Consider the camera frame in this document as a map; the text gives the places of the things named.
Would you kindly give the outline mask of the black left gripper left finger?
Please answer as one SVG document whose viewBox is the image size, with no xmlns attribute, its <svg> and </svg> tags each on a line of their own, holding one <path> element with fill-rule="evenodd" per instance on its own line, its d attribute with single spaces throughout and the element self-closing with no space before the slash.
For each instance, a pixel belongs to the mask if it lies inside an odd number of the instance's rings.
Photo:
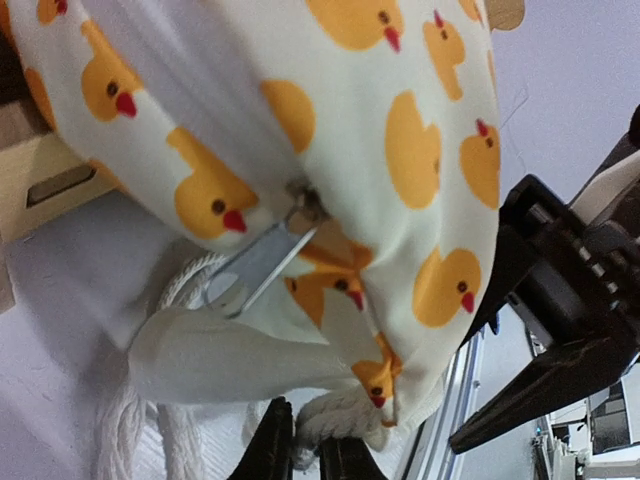
<svg viewBox="0 0 640 480">
<path fill-rule="evenodd" d="M 284 397 L 277 397 L 270 402 L 228 480 L 292 479 L 292 445 L 292 407 Z"/>
</svg>

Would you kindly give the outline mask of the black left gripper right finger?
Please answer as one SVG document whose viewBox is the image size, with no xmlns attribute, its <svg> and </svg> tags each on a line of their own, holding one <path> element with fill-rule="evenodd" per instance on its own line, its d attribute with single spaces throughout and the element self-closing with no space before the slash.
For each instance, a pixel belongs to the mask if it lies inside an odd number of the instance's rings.
<svg viewBox="0 0 640 480">
<path fill-rule="evenodd" d="M 329 438 L 318 449 L 321 480 L 385 480 L 368 447 L 358 438 Z"/>
</svg>

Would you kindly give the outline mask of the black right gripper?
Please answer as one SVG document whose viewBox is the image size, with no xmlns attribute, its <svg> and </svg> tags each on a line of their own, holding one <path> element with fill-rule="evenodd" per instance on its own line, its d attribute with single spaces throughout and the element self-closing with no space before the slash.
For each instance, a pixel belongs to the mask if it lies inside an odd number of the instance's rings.
<svg viewBox="0 0 640 480">
<path fill-rule="evenodd" d="M 543 343 L 509 384 L 451 437 L 468 452 L 615 382 L 639 352 L 639 249 L 589 228 L 533 175 L 500 209 L 496 261 L 469 332 L 510 305 Z"/>
</svg>

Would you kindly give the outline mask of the wooden pet bed frame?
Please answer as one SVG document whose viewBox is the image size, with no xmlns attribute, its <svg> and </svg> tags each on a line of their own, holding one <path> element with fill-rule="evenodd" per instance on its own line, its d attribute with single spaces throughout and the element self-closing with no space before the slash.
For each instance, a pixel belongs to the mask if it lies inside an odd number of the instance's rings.
<svg viewBox="0 0 640 480">
<path fill-rule="evenodd" d="M 1 311 L 15 305 L 6 245 L 114 188 L 53 131 L 21 66 L 7 4 L 1 3 Z"/>
</svg>

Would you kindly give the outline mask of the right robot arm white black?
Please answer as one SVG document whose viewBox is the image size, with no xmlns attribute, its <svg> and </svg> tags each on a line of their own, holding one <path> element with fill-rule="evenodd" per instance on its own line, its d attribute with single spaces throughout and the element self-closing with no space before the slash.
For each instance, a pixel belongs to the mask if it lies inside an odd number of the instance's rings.
<svg viewBox="0 0 640 480">
<path fill-rule="evenodd" d="M 461 454 L 616 383 L 639 355 L 639 122 L 569 203 L 525 176 L 500 210 L 471 329 L 513 308 L 537 355 L 451 437 Z"/>
</svg>

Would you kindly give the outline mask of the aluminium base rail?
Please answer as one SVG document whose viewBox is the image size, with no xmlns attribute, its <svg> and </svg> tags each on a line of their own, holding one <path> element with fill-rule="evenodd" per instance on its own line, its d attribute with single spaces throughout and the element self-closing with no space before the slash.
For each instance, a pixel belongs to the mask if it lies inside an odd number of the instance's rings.
<svg viewBox="0 0 640 480">
<path fill-rule="evenodd" d="M 439 409 L 418 428 L 396 473 L 398 479 L 455 479 L 459 461 L 449 445 L 475 404 L 480 385 L 485 334 L 500 332 L 500 320 L 493 315 L 452 358 L 444 376 Z"/>
</svg>

